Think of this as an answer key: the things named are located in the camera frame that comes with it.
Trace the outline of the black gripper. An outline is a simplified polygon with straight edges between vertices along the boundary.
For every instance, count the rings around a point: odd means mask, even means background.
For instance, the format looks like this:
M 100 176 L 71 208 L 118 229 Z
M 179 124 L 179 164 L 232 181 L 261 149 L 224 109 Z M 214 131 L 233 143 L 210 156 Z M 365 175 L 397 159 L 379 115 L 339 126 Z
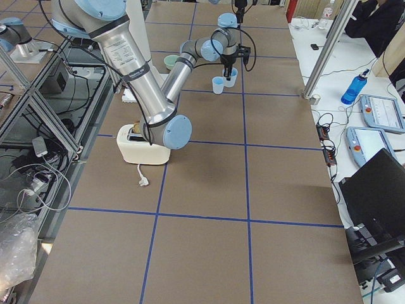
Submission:
M 237 60 L 237 57 L 234 54 L 231 54 L 231 55 L 222 54 L 220 56 L 220 61 L 224 65 L 223 77 L 225 79 L 231 79 L 233 65 L 236 62 L 236 60 Z
M 247 0 L 234 0 L 234 6 L 237 8 L 237 23 L 243 23 Z

